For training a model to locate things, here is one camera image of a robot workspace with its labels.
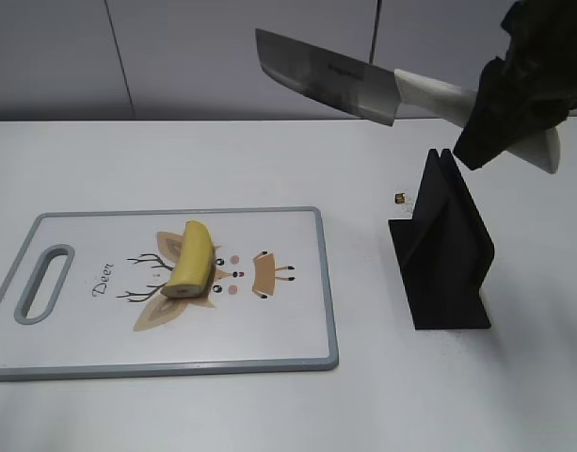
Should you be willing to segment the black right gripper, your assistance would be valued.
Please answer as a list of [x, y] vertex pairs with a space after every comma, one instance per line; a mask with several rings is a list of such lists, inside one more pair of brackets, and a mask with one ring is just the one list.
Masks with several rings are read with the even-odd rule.
[[577, 108], [577, 1], [517, 1], [501, 27], [508, 49], [481, 72], [454, 154], [470, 170], [504, 151], [557, 170], [555, 128]]

